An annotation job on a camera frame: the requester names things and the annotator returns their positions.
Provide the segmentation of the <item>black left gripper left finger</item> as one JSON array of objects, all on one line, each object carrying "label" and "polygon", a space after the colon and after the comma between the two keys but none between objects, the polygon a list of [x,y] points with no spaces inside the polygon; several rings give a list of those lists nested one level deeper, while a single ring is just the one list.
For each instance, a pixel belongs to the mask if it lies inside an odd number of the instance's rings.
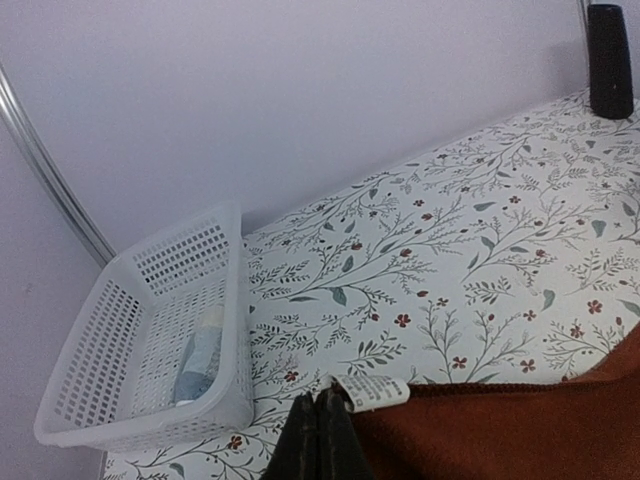
[{"label": "black left gripper left finger", "polygon": [[311,393],[295,398],[262,480],[319,478],[318,418]]}]

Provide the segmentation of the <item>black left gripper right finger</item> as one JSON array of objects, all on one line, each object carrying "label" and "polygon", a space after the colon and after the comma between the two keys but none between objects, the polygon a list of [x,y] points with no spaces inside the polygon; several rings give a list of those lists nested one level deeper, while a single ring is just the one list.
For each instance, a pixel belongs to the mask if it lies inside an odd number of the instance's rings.
[{"label": "black left gripper right finger", "polygon": [[333,390],[323,390],[317,398],[317,424],[318,479],[375,478],[344,401]]}]

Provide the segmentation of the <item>dark red towel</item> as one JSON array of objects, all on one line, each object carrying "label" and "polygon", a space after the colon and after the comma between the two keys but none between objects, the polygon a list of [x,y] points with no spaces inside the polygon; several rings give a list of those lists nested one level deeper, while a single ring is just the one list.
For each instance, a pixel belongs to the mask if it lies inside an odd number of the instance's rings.
[{"label": "dark red towel", "polygon": [[377,479],[636,479],[639,332],[566,382],[417,385],[352,423]]}]

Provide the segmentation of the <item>blue orange patterned towel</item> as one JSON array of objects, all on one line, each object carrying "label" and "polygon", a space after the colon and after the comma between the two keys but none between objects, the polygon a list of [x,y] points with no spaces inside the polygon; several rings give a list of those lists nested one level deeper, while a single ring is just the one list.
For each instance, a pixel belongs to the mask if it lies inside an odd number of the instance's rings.
[{"label": "blue orange patterned towel", "polygon": [[173,401],[187,405],[202,397],[216,379],[220,364],[224,307],[214,305],[196,322],[175,380]]}]

